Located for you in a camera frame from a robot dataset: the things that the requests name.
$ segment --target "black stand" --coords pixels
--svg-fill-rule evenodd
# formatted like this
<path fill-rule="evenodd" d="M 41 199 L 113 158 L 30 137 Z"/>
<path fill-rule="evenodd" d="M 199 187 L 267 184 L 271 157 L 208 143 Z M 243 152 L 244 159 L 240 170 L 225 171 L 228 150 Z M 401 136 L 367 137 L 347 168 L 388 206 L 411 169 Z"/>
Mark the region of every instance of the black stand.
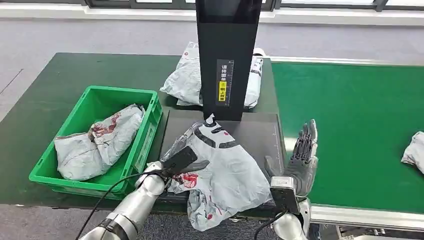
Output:
<path fill-rule="evenodd" d="M 196 0 L 203 117 L 240 121 L 262 0 Z"/>

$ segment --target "silver robotic arm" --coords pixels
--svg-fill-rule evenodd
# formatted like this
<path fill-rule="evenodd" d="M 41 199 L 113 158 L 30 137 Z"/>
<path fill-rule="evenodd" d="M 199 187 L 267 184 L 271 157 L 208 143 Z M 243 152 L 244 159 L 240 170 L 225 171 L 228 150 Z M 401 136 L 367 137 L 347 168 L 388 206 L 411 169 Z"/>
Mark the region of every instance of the silver robotic arm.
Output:
<path fill-rule="evenodd" d="M 162 162 L 156 161 L 145 172 L 160 170 Z M 165 190 L 164 179 L 156 174 L 142 175 L 135 184 L 136 190 L 127 195 L 118 207 L 81 240 L 135 240 L 156 199 Z"/>

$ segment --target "plastic bag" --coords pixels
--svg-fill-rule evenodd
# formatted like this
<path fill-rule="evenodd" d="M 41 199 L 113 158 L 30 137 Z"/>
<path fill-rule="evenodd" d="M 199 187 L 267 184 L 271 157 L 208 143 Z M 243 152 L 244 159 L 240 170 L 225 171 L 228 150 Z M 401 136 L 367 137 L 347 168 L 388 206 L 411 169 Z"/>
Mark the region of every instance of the plastic bag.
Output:
<path fill-rule="evenodd" d="M 253 108 L 258 104 L 261 92 L 262 65 L 264 62 L 260 56 L 264 56 L 265 52 L 260 48 L 255 48 L 253 54 L 244 99 L 244 106 L 247 108 Z M 176 104 L 179 106 L 202 106 L 201 87 L 199 45 L 195 42 L 189 42 L 176 65 L 175 71 L 169 75 L 163 87 L 159 90 L 176 97 L 178 99 Z"/>
<path fill-rule="evenodd" d="M 94 123 L 87 133 L 56 137 L 59 173 L 64 179 L 74 181 L 105 174 L 131 145 L 144 113 L 143 107 L 132 104 Z"/>
<path fill-rule="evenodd" d="M 194 163 L 207 160 L 209 164 L 174 176 L 168 191 L 190 191 L 187 214 L 193 228 L 205 231 L 271 199 L 270 185 L 256 161 L 215 122 L 213 114 L 188 132 L 185 145 L 196 153 Z"/>

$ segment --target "robotic hand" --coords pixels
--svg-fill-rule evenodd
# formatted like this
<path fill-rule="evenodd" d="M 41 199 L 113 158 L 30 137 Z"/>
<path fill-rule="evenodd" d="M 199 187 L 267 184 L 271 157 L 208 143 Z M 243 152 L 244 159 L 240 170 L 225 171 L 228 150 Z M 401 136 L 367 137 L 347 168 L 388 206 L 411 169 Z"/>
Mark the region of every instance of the robotic hand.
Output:
<path fill-rule="evenodd" d="M 271 178 L 271 194 L 284 213 L 272 223 L 275 233 L 284 240 L 307 240 L 311 203 L 307 198 L 317 171 L 318 131 L 315 120 L 303 125 L 283 176 Z"/>

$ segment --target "red print on bag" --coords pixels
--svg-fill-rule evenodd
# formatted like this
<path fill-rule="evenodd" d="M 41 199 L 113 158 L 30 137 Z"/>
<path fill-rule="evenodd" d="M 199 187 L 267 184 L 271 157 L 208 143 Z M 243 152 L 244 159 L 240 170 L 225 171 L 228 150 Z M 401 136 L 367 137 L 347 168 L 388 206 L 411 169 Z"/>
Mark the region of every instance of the red print on bag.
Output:
<path fill-rule="evenodd" d="M 182 175 L 182 182 L 184 183 L 184 187 L 192 189 L 196 186 L 198 181 L 198 176 L 196 173 L 184 173 Z"/>

